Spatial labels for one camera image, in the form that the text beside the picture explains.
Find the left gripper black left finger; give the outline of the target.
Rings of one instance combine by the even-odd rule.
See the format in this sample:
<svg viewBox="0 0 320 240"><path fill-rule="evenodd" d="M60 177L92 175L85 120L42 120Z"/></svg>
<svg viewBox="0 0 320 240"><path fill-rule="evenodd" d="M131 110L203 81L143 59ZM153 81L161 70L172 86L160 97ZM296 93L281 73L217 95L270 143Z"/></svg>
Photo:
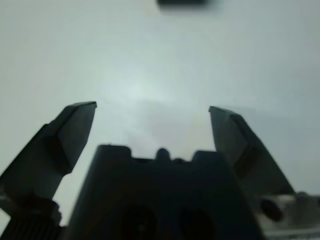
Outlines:
<svg viewBox="0 0 320 240"><path fill-rule="evenodd" d="M66 106L43 125L0 176L0 207L9 215L52 200L85 148L97 103Z"/></svg>

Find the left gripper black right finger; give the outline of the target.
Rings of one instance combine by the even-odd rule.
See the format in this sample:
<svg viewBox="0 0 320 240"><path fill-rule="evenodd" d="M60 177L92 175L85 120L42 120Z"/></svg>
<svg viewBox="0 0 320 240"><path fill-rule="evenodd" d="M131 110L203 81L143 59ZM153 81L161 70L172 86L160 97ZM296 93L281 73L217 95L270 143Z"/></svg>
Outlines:
<svg viewBox="0 0 320 240"><path fill-rule="evenodd" d="M295 190L265 145L238 113L209 108L214 145L253 195L292 195Z"/></svg>

